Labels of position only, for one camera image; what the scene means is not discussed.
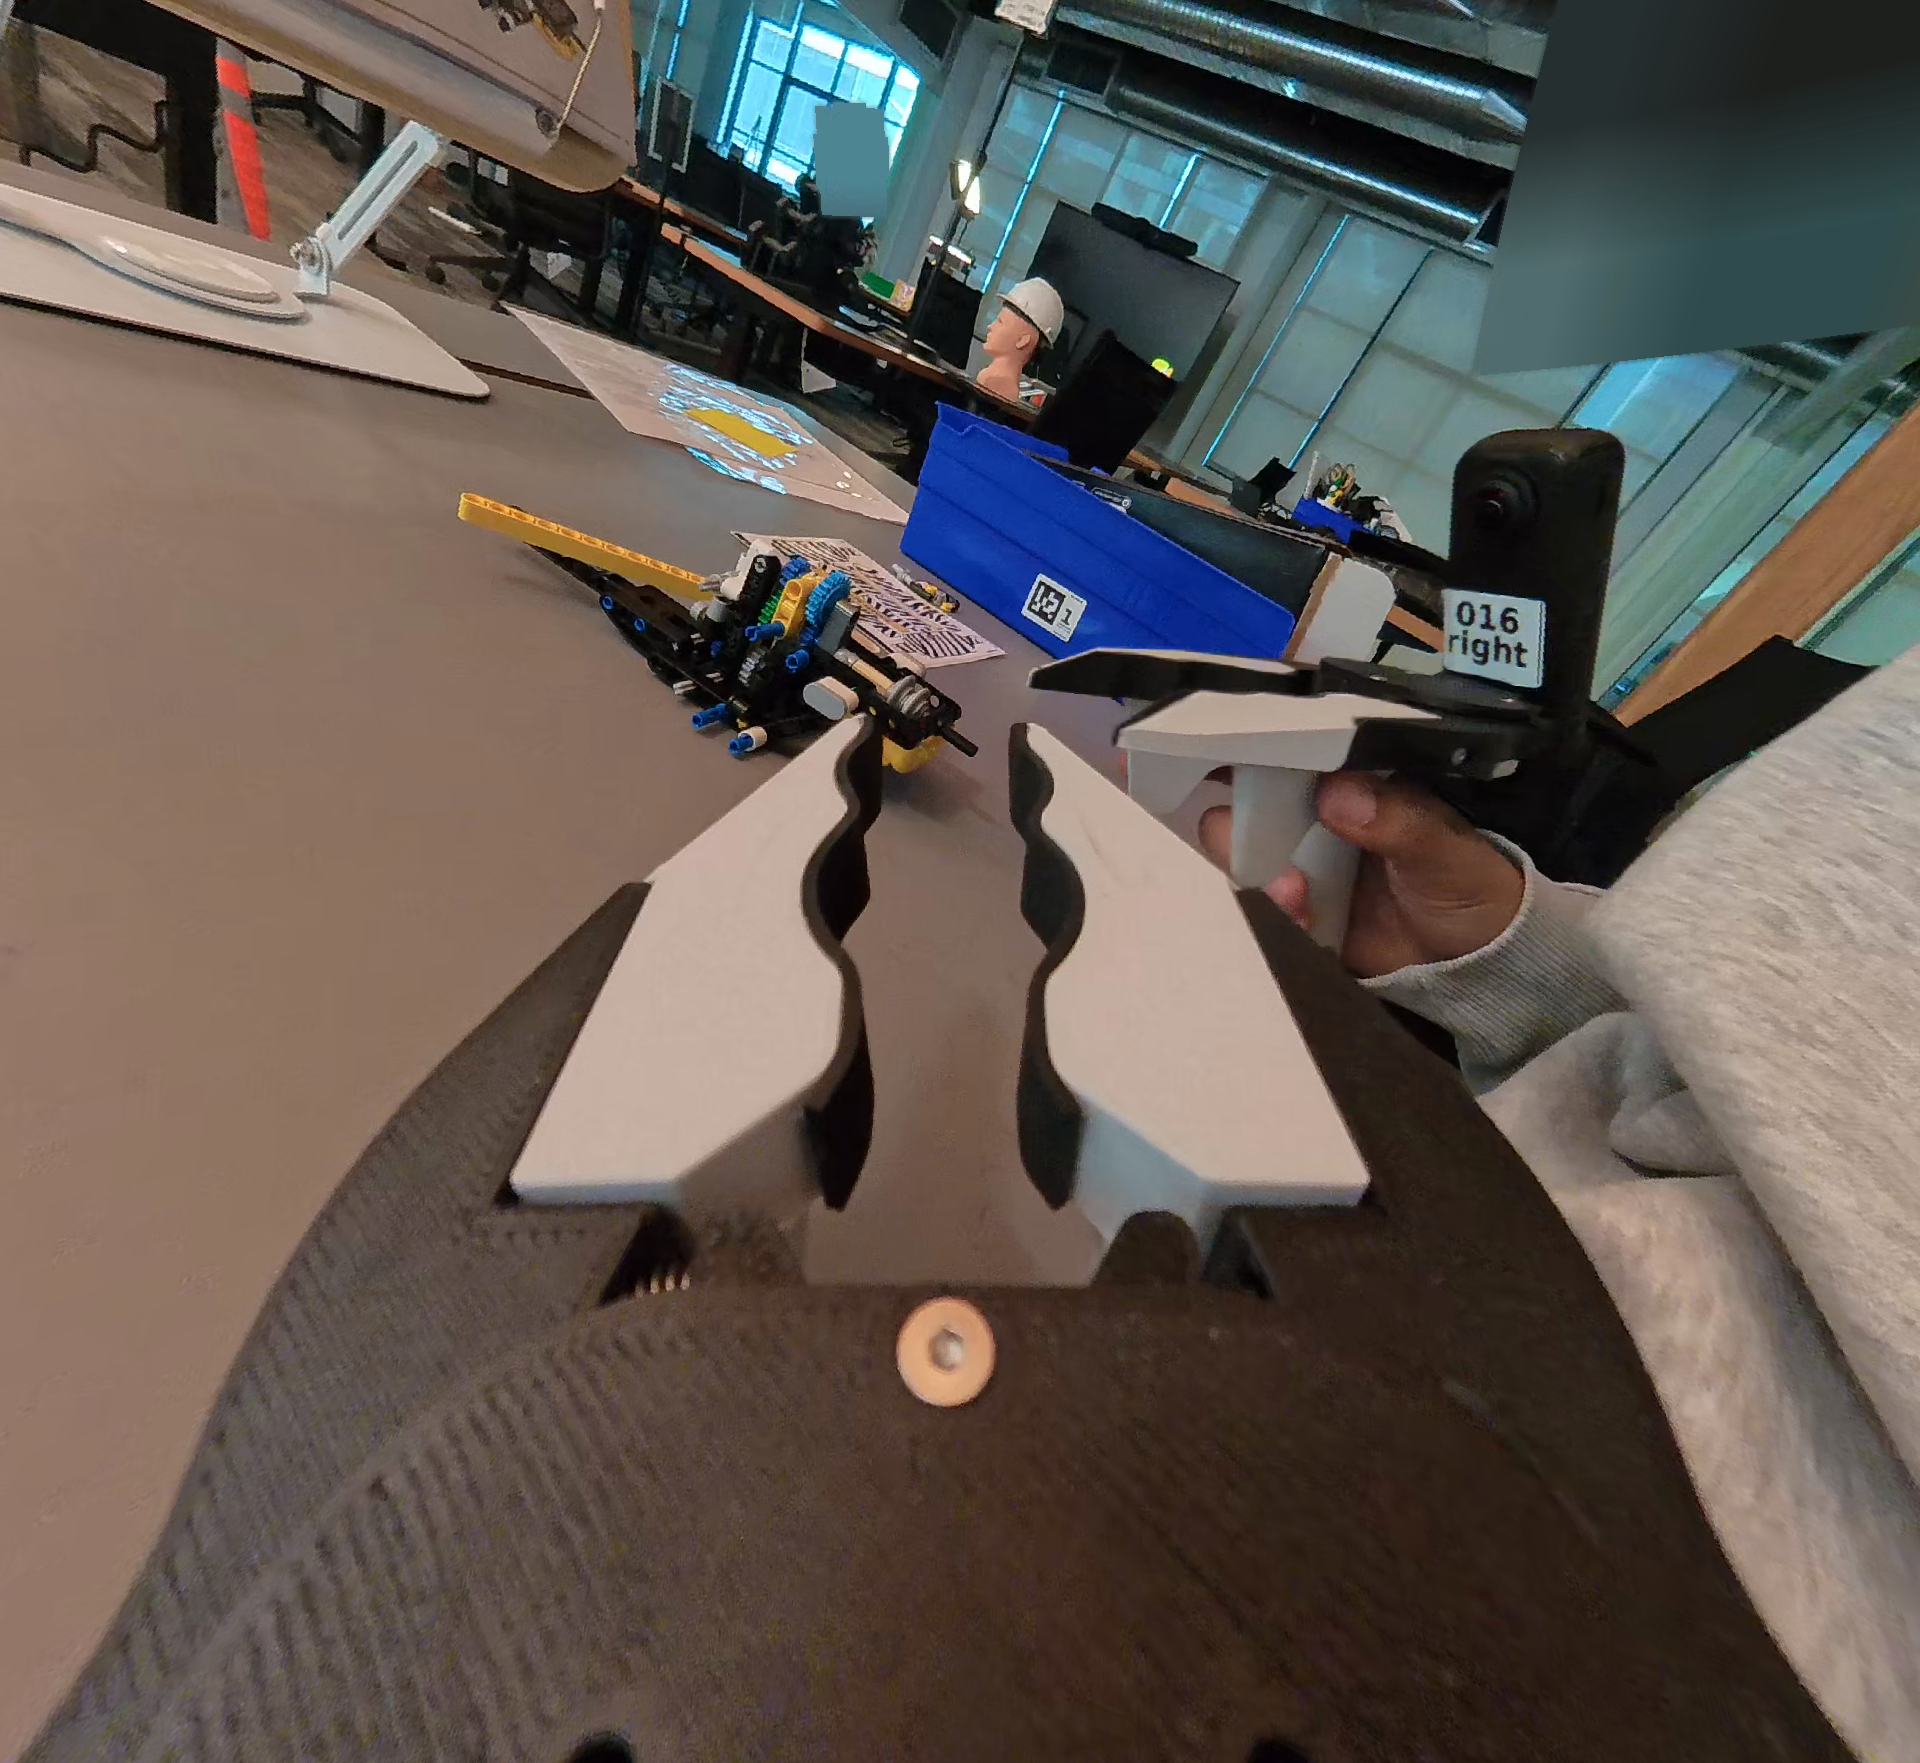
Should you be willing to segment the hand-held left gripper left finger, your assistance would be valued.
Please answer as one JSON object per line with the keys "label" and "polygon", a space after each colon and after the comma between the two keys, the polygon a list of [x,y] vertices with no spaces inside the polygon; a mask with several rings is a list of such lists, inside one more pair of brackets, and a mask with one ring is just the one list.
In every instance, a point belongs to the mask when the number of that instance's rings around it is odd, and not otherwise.
{"label": "hand-held left gripper left finger", "polygon": [[878,812],[878,730],[841,721],[645,878],[515,1201],[652,1207],[704,1255],[804,1278],[811,1214],[848,1207],[874,1129],[844,939]]}

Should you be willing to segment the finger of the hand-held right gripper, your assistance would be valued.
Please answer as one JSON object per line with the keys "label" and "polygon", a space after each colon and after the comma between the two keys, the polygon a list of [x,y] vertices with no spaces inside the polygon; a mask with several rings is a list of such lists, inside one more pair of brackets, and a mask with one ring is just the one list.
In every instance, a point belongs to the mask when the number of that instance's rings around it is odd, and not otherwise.
{"label": "finger of the hand-held right gripper", "polygon": [[1181,648],[1096,646],[1033,668],[1028,689],[1138,704],[1188,694],[1313,696],[1315,668]]}
{"label": "finger of the hand-held right gripper", "polygon": [[1132,757],[1208,765],[1346,765],[1362,725],[1440,725],[1431,710],[1356,694],[1183,694],[1117,730]]}

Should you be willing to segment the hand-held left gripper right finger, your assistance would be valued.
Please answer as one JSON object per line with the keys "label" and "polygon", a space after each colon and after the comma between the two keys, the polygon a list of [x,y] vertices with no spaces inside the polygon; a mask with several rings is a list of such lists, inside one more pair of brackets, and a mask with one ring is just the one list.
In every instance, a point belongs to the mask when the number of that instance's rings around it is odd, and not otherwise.
{"label": "hand-held left gripper right finger", "polygon": [[1367,1166],[1226,878],[1043,725],[1011,732],[1021,1166],[1077,1282],[1366,1247]]}

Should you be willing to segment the partly built lego model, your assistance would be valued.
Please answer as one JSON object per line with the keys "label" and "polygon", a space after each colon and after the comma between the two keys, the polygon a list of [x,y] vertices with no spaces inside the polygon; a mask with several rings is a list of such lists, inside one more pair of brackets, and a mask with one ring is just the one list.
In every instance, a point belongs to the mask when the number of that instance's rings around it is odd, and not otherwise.
{"label": "partly built lego model", "polygon": [[943,744],[976,757],[960,706],[879,633],[852,575],[764,536],[732,573],[701,577],[641,551],[462,493],[466,525],[531,551],[589,590],[620,642],[736,759],[849,717],[870,717],[881,765],[923,768]]}

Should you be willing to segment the person's right forearm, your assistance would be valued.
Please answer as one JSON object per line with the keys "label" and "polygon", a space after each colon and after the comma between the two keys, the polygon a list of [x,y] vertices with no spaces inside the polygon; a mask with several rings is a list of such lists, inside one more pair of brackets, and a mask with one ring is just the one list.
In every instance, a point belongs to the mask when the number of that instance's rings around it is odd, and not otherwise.
{"label": "person's right forearm", "polygon": [[1607,890],[1549,884],[1489,948],[1362,979],[1437,1024],[1484,1097],[1627,1013],[1732,1177],[1915,1197],[1915,652],[1694,804]]}

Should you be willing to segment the person's right hand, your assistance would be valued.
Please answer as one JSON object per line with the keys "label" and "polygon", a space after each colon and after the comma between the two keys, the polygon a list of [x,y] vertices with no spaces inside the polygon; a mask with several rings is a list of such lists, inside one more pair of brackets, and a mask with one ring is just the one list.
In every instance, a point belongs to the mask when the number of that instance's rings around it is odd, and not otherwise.
{"label": "person's right hand", "polygon": [[1358,857],[1344,966],[1358,979],[1464,959],[1523,908],[1523,863],[1409,781],[1330,771],[1315,822]]}

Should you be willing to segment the blue pen holder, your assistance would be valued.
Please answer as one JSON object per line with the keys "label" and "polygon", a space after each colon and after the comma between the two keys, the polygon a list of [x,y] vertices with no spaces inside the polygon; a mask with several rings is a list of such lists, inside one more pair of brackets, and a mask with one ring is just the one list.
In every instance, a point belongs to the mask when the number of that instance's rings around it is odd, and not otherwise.
{"label": "blue pen holder", "polygon": [[1304,488],[1289,515],[1302,525],[1328,529],[1336,536],[1366,530],[1394,542],[1409,542],[1394,505],[1381,493],[1362,488],[1350,463],[1328,462],[1319,452],[1309,460]]}

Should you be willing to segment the zebra striped sticker sheet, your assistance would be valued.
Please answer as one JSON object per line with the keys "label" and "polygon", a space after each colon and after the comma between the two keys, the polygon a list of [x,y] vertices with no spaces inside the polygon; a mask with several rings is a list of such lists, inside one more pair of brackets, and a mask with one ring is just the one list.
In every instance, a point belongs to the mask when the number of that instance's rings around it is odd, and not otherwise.
{"label": "zebra striped sticker sheet", "polygon": [[827,536],[794,537],[732,530],[732,537],[742,551],[758,545],[774,551],[780,562],[799,555],[815,573],[848,575],[844,599],[854,606],[854,626],[885,656],[893,656],[912,672],[928,674],[1003,656],[1000,646],[973,632],[959,615],[922,596],[899,575],[889,573],[854,545]]}

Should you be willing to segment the blue storage bin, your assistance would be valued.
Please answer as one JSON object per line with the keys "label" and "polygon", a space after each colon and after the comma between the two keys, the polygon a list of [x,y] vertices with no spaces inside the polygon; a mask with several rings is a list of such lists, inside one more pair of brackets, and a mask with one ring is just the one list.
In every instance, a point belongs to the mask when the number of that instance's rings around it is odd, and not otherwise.
{"label": "blue storage bin", "polygon": [[1297,616],[1060,476],[1043,446],[936,408],[899,551],[1053,656],[1096,646],[1282,658]]}

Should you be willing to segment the small black monitor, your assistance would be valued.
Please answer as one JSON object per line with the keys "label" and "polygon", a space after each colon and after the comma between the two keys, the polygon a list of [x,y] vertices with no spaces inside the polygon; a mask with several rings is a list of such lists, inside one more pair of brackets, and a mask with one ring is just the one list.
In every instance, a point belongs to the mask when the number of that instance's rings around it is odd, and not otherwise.
{"label": "small black monitor", "polygon": [[1101,328],[1065,384],[1039,408],[1029,437],[1069,466],[1112,476],[1157,421],[1177,379]]}

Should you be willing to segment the mannequin head with hard hat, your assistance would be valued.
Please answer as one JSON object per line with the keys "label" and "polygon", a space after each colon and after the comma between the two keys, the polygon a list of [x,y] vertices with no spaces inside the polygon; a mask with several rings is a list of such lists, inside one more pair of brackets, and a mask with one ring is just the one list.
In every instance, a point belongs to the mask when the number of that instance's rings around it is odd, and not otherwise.
{"label": "mannequin head with hard hat", "polygon": [[985,328],[982,366],[973,384],[1003,402],[1021,402],[1021,382],[1065,323],[1060,294],[1044,278],[1011,289]]}

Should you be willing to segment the large black monitor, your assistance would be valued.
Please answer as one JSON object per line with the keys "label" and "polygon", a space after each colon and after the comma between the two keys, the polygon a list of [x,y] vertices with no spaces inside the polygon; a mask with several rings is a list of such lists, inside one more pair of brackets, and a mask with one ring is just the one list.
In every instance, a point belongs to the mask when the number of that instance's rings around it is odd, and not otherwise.
{"label": "large black monitor", "polygon": [[1039,355],[1039,377],[1055,389],[1101,328],[1188,382],[1236,289],[1198,265],[1185,240],[1132,214],[1069,204],[1049,214],[1028,278],[1044,278],[1065,307],[1065,323]]}

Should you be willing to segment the paper sheet with yellow note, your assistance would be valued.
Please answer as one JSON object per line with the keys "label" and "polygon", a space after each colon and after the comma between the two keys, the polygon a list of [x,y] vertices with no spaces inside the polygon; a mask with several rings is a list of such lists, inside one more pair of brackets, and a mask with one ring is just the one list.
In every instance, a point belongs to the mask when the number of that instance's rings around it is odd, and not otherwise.
{"label": "paper sheet with yellow note", "polygon": [[[718,473],[767,493],[843,508],[858,519],[896,529],[906,524],[906,510],[899,504],[878,484],[854,473],[844,457],[831,452],[817,432],[779,402],[522,307],[509,307],[507,314],[608,410],[620,430],[678,446]],[[724,408],[768,430],[779,428],[794,441],[800,441],[800,450],[790,457],[758,457],[729,440],[701,432],[698,424],[688,424],[685,410],[689,408]]]}

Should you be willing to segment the person's grey hoodie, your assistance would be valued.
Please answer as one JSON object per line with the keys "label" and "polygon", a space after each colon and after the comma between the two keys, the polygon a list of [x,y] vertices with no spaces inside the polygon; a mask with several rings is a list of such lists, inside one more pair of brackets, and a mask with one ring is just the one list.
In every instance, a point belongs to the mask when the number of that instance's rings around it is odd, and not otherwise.
{"label": "person's grey hoodie", "polygon": [[1857,1758],[1918,1758],[1915,1484],[1649,1032],[1482,1097],[1627,1324],[1748,1598]]}

